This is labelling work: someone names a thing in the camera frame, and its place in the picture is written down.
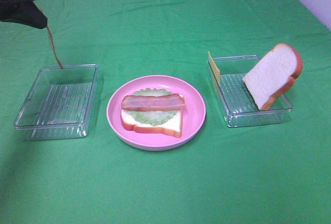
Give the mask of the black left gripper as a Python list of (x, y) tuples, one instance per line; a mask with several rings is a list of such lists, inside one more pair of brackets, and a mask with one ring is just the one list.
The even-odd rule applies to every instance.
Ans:
[(48, 19), (34, 1), (37, 0), (1, 0), (1, 21), (46, 28)]

